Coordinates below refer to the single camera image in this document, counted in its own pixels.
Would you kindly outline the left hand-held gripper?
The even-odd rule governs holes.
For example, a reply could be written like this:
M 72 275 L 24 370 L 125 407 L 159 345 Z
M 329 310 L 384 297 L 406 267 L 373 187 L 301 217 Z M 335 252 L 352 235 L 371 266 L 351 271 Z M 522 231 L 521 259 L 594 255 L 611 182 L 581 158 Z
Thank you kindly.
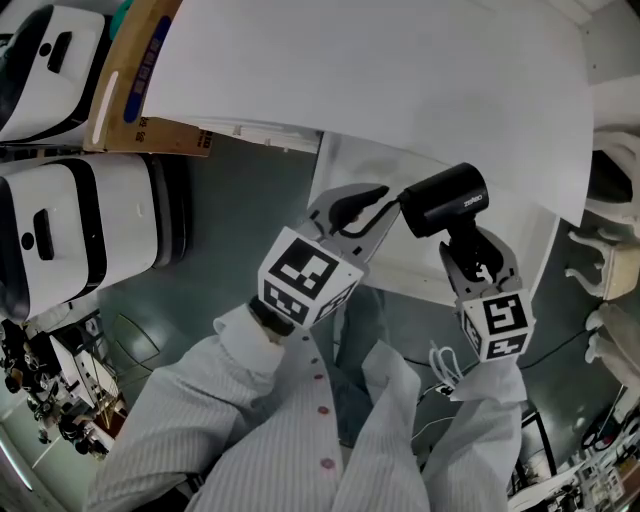
M 295 228 L 284 227 L 258 270 L 258 298 L 285 322 L 309 329 L 340 307 L 368 274 L 400 214 L 387 203 L 358 232 L 343 231 L 389 192 L 349 184 L 322 192 Z

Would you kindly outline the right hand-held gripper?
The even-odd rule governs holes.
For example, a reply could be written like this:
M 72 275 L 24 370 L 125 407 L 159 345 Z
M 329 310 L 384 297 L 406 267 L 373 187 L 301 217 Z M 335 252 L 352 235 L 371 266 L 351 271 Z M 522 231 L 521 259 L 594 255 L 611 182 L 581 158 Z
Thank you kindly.
M 497 235 L 478 227 L 484 238 L 481 262 L 494 282 L 468 280 L 450 245 L 441 242 L 439 253 L 456 294 L 461 329 L 479 361 L 495 361 L 524 353 L 533 334 L 530 292 L 522 285 L 513 250 Z

